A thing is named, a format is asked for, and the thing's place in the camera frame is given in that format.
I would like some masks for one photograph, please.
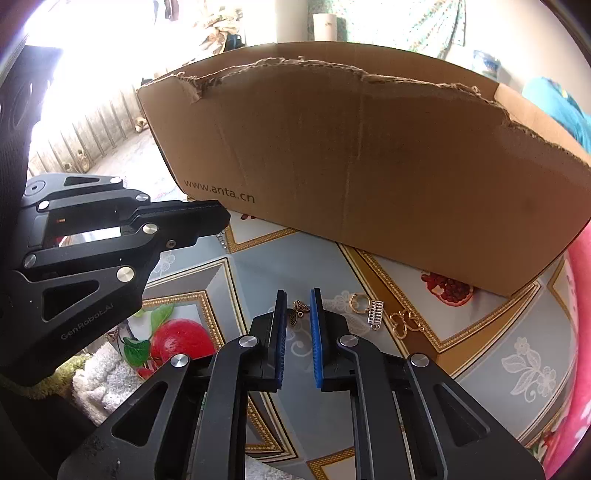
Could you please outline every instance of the gold ring charm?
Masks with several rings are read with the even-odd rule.
[[[367,299],[368,305],[367,305],[367,307],[364,310],[358,310],[355,307],[355,305],[353,304],[353,301],[357,297],[364,297],[364,298]],[[360,315],[363,315],[364,313],[369,313],[369,309],[371,308],[371,299],[369,298],[369,295],[367,295],[366,293],[353,293],[349,297],[349,307],[351,307],[351,310],[353,310],[355,313],[359,313]]]

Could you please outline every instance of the green fabric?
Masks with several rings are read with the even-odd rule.
[[[443,58],[450,45],[464,45],[465,0],[309,0],[312,15],[337,16],[337,39],[401,48]]]
[[[0,375],[0,387],[33,400],[42,400],[49,395],[55,394],[65,397],[70,391],[70,385],[72,384],[72,378],[74,377],[76,370],[84,368],[84,364],[89,358],[90,355],[73,356],[57,367],[52,376],[44,378],[37,385],[33,385],[32,387],[22,387],[12,380]]]

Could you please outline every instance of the teal fabric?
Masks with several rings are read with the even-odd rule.
[[[465,0],[309,0],[312,15],[337,16],[337,39],[415,51],[444,58],[450,45],[464,45]]]
[[[560,123],[591,153],[591,115],[583,112],[560,84],[543,77],[535,78],[523,87],[521,94]]]

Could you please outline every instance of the patterned curtain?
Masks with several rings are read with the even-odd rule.
[[[450,45],[464,45],[465,0],[309,0],[312,15],[335,14],[340,41],[369,43],[445,57]]]

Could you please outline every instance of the apple print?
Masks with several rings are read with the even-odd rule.
[[[174,319],[163,323],[154,332],[150,343],[151,357],[163,363],[177,353],[186,353],[195,359],[216,352],[207,330],[189,319]]]

